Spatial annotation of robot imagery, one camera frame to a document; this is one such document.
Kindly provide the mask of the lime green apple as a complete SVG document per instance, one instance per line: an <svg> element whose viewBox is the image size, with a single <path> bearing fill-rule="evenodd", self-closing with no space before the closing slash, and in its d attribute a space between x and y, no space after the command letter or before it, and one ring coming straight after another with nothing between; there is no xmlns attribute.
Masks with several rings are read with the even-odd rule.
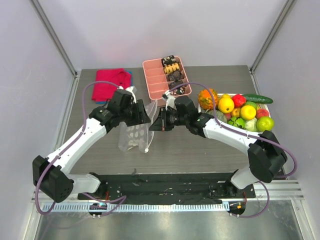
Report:
<svg viewBox="0 0 320 240"><path fill-rule="evenodd" d="M274 120L271 117L261 117L257 120L256 127L258 132L271 131L275 125Z"/></svg>

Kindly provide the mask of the pink peach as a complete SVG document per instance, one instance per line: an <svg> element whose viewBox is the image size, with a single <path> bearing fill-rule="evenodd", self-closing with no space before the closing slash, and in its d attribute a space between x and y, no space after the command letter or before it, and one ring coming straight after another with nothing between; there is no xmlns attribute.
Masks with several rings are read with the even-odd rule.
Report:
<svg viewBox="0 0 320 240"><path fill-rule="evenodd" d="M262 117L269 117L270 116L270 113L268 110L264 109L264 108L260 108L256 111L256 116L255 118L257 120L259 120L260 118Z"/></svg>

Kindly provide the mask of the pale green cabbage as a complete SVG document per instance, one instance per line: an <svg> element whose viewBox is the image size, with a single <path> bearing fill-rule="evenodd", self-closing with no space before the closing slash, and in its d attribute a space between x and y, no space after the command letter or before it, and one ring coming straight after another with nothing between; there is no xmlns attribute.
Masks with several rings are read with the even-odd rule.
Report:
<svg viewBox="0 0 320 240"><path fill-rule="evenodd" d="M250 131L250 132L258 132L257 121L258 120L256 118L253 118L251 120L247 120L245 122L244 129L247 130L247 131Z"/></svg>

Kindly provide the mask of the orange spiky fruit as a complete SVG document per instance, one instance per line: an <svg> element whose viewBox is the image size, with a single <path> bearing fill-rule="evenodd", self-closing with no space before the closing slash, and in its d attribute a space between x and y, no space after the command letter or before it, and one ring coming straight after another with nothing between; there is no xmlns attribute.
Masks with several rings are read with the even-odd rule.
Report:
<svg viewBox="0 0 320 240"><path fill-rule="evenodd" d="M216 107L218 105L219 97L216 90L214 90L213 88L210 88L209 90L213 95L214 101L209 91L207 89L203 89L198 94L198 103L202 109L210 111L214 109L214 106Z"/></svg>

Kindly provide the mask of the white perforated fruit basket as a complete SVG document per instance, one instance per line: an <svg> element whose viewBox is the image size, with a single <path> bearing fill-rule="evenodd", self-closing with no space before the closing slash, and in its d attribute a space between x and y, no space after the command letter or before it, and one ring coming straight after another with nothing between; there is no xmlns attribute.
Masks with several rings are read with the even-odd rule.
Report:
<svg viewBox="0 0 320 240"><path fill-rule="evenodd" d="M233 127L262 133L272 130L275 125L267 107L273 103L269 97L252 93L219 94L215 91L210 94L209 91L202 90L197 99L200 110L209 115L216 111L221 122Z"/></svg>

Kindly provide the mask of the green cucumber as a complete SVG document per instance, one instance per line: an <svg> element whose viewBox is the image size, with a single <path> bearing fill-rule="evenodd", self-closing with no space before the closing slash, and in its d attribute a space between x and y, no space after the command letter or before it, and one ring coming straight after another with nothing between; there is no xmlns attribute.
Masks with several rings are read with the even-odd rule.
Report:
<svg viewBox="0 0 320 240"><path fill-rule="evenodd" d="M253 102L258 104L272 104L274 101L266 96L258 95L258 94L243 94L242 95L247 102Z"/></svg>

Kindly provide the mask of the green netted melon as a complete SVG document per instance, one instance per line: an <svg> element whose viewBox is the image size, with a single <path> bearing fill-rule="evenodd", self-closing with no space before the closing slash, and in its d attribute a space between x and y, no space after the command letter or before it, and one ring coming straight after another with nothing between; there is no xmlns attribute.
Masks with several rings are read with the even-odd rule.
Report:
<svg viewBox="0 0 320 240"><path fill-rule="evenodd" d="M206 111L207 114L211 115L211 116L214 116L214 111L213 110L207 110ZM217 119L223 123L227 123L228 122L228 119L227 117L225 116L224 113L222 113L221 111L219 110L216 110L215 111L215 116L217 117Z"/></svg>

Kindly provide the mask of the red apple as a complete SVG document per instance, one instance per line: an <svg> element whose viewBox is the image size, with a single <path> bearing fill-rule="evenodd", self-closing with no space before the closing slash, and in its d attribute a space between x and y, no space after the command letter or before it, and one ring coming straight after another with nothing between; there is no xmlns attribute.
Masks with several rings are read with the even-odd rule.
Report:
<svg viewBox="0 0 320 240"><path fill-rule="evenodd" d="M246 98L241 94L236 94L231 99L235 108L241 108L247 102Z"/></svg>

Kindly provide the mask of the dark sushi roll middle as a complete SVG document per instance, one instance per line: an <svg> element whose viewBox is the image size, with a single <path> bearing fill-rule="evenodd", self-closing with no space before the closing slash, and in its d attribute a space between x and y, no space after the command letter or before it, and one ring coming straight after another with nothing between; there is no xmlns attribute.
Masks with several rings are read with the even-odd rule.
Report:
<svg viewBox="0 0 320 240"><path fill-rule="evenodd" d="M176 81L182 80L183 78L184 76L180 70L176 70L167 75L168 82L176 82Z"/></svg>

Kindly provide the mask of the yellow patterned sushi roll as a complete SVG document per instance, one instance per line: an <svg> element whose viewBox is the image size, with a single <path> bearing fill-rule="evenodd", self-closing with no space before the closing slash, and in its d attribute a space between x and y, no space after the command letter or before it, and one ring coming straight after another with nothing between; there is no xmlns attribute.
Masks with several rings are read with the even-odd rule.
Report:
<svg viewBox="0 0 320 240"><path fill-rule="evenodd" d="M171 74L175 71L180 71L180 66L177 62L175 63L171 63L171 64L167 64L163 67L163 71L166 75Z"/></svg>

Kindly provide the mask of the dark patterned sushi roll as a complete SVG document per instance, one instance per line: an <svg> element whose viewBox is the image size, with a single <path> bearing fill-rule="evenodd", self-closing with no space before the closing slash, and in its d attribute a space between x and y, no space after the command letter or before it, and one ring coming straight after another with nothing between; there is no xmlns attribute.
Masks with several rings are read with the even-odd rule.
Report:
<svg viewBox="0 0 320 240"><path fill-rule="evenodd" d="M175 63L177 63L177 60L174 55L168 55L168 56L163 57L161 59L161 64L163 67L168 66L168 65L172 65Z"/></svg>

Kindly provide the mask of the clear polka dot zip bag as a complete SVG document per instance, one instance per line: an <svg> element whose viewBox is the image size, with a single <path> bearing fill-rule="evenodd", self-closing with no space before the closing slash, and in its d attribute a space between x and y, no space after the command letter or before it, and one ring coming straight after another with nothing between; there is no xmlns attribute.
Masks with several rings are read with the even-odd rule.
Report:
<svg viewBox="0 0 320 240"><path fill-rule="evenodd" d="M120 124L118 148L122 152L127 152L135 147L142 153L149 151L154 138L154 132L149 127L154 123L154 117L158 108L158 101L152 101L145 107L146 113L150 118L150 123L135 126L127 126L124 122Z"/></svg>

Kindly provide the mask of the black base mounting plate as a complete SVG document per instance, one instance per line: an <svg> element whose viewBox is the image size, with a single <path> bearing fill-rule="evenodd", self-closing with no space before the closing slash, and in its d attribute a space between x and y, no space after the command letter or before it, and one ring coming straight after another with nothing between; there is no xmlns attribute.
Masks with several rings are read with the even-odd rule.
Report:
<svg viewBox="0 0 320 240"><path fill-rule="evenodd" d="M99 175L101 200L126 196L128 205L208 205L225 199L254 199L253 185L237 190L232 173L168 173Z"/></svg>

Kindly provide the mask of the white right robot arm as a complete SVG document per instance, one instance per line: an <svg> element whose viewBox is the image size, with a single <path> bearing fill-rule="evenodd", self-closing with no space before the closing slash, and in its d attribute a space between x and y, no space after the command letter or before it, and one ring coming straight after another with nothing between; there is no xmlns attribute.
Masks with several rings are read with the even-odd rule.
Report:
<svg viewBox="0 0 320 240"><path fill-rule="evenodd" d="M288 159L271 131L249 133L220 122L210 114L199 112L187 96L167 99L166 102L150 131L166 132L176 126L185 126L193 135L220 141L247 155L248 166L236 170L225 186L230 197L238 197L244 188L258 181L270 183Z"/></svg>

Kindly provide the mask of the pink divided tray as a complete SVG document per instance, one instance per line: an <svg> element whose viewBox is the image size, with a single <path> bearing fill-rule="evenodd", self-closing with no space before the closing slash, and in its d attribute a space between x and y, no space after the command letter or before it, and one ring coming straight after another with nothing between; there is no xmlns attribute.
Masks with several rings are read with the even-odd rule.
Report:
<svg viewBox="0 0 320 240"><path fill-rule="evenodd" d="M176 65L179 65L179 70L182 75L182 77L179 77L182 78L179 79L179 81L182 81L183 83L188 83L189 79L187 77L181 58L177 55L175 55L174 58L177 62ZM142 63L142 68L144 71L148 96L150 100L157 101L159 106L163 106L164 101L162 99L162 95L170 89L170 84L173 83L174 80L170 80L170 78L168 77L169 73L164 70L165 67L163 67L162 64L162 58L145 60ZM182 94L182 96L190 95L192 92L191 87L189 85L186 85L184 87L184 94Z"/></svg>

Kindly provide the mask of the dark sushi roll lower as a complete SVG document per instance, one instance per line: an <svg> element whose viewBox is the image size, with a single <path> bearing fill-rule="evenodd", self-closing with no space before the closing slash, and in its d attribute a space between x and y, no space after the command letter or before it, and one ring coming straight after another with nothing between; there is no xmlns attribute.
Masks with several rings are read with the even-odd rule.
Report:
<svg viewBox="0 0 320 240"><path fill-rule="evenodd" d="M168 85L168 87L171 90L171 89L175 88L176 86L182 85L183 83L184 83L183 80L176 80L176 81L171 82Z"/></svg>

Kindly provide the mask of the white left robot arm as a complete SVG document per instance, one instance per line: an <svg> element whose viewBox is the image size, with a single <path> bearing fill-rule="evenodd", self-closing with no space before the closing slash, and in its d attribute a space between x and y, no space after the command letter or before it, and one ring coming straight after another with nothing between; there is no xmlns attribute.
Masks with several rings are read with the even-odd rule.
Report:
<svg viewBox="0 0 320 240"><path fill-rule="evenodd" d="M128 127L150 123L143 100L136 99L136 88L118 88L106 106L98 106L86 116L83 126L61 147L47 157L37 156L32 162L33 183L54 202L69 195L88 193L100 200L107 192L95 173L71 174L77 161L99 139L120 123Z"/></svg>

